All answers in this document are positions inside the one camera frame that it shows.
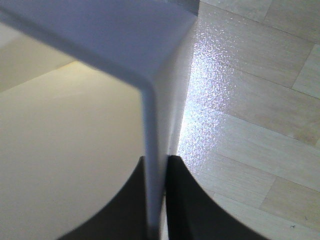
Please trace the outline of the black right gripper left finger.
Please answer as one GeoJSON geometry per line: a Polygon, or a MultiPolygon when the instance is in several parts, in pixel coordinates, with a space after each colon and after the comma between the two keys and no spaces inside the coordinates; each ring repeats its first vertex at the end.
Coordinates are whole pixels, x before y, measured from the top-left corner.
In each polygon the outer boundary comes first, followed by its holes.
{"type": "Polygon", "coordinates": [[[127,182],[92,218],[60,237],[61,240],[146,240],[145,158],[127,182]]]}

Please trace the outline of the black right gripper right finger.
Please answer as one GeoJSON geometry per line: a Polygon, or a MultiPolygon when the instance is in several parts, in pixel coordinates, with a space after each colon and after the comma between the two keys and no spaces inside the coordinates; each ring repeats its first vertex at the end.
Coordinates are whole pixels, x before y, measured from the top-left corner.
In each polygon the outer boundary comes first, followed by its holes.
{"type": "Polygon", "coordinates": [[[168,157],[165,190],[168,237],[171,240],[265,239],[214,202],[179,156],[168,157]]]}

